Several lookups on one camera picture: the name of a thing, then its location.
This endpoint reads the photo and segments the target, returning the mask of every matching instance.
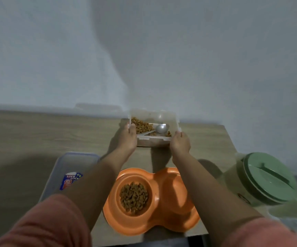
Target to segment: hand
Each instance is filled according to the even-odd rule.
[[[135,124],[131,124],[130,128],[128,128],[128,124],[129,123],[124,126],[119,136],[117,148],[130,156],[137,147],[137,133]]]
[[[170,149],[173,156],[179,153],[189,153],[191,143],[186,133],[176,131],[175,135],[171,139]]]

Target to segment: white wall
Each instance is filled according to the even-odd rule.
[[[297,171],[297,0],[0,0],[0,108],[79,103],[220,123]]]

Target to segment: green jar lid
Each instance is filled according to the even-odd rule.
[[[244,158],[249,180],[265,196],[285,203],[297,197],[297,181],[291,171],[277,158],[254,152]]]

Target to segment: person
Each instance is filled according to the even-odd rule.
[[[137,147],[136,128],[122,130],[118,146],[81,179],[37,204],[0,238],[0,247],[91,246],[95,225],[110,190]],[[297,246],[297,234],[264,218],[237,198],[190,154],[190,140],[176,132],[170,149],[184,185],[214,246]]]

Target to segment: wooden table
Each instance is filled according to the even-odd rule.
[[[100,156],[116,144],[126,119],[0,112],[0,236],[33,207],[56,159],[67,151]],[[222,125],[180,124],[191,139],[191,154],[215,177],[235,163],[236,152]],[[173,167],[169,149],[137,148],[123,169],[138,167],[157,172]],[[91,233],[93,246],[129,244],[171,237],[206,234],[200,221],[185,234],[154,227],[143,235],[126,237],[99,216]]]

